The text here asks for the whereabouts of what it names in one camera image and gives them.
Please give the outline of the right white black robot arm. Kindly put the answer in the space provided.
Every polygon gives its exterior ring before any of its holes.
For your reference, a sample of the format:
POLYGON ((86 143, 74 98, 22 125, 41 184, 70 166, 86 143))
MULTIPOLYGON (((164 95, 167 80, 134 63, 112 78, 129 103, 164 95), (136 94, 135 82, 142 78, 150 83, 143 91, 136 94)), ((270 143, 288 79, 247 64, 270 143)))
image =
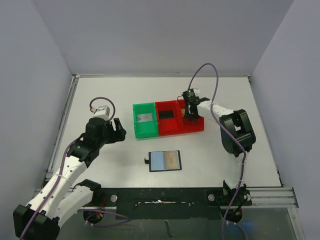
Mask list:
POLYGON ((204 118, 218 124, 221 143, 228 153, 224 185, 230 190, 244 186, 245 164, 248 153, 256 142, 247 112, 222 107, 207 97, 199 97, 193 88, 182 93, 185 103, 184 117, 188 120, 204 118))

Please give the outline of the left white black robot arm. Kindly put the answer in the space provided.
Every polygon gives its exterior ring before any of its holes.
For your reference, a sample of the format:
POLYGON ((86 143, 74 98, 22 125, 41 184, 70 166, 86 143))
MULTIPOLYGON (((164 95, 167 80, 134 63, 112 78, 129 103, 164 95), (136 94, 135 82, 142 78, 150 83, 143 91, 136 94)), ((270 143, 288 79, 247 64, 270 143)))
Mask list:
POLYGON ((21 240, 55 240, 64 221, 80 208, 104 206, 106 198, 101 185, 89 179, 66 194, 99 156, 100 149, 124 141, 126 134, 119 118, 90 118, 85 132, 66 147, 60 167, 48 183, 26 205, 20 204, 13 211, 15 235, 21 240))

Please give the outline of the black leather card holder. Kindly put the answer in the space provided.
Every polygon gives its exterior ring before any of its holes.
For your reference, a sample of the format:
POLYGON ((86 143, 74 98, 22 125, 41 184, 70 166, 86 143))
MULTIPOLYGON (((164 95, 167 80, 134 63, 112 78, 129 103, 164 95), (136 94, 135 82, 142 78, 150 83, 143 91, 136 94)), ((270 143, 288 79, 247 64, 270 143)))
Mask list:
POLYGON ((152 151, 148 153, 148 158, 144 159, 144 163, 149 166, 150 172, 168 172, 168 171, 180 171, 182 170, 181 153, 179 150, 168 150, 177 151, 179 157, 179 169, 167 169, 165 152, 167 151, 152 151))

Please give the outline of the red plastic bin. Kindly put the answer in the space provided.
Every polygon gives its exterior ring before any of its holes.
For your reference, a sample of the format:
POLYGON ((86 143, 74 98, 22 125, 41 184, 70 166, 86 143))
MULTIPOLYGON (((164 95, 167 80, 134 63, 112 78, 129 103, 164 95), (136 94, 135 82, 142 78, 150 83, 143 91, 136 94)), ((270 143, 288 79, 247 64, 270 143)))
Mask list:
POLYGON ((186 115, 186 104, 183 99, 177 100, 178 103, 178 113, 180 113, 180 117, 178 120, 179 125, 179 133, 187 134, 187 133, 195 133, 202 132, 205 128, 204 118, 199 117, 195 118, 187 118, 186 115))
POLYGON ((181 133, 181 111, 177 100, 155 102, 158 134, 171 136, 181 133))

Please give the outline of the green plastic bin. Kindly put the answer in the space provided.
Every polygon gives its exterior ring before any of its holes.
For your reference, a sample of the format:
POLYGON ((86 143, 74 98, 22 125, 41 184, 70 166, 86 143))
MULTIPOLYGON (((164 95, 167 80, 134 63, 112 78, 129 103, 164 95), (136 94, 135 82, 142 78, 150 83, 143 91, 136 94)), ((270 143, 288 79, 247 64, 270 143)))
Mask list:
POLYGON ((154 102, 132 105, 133 127, 136 139, 159 136, 158 118, 154 102))

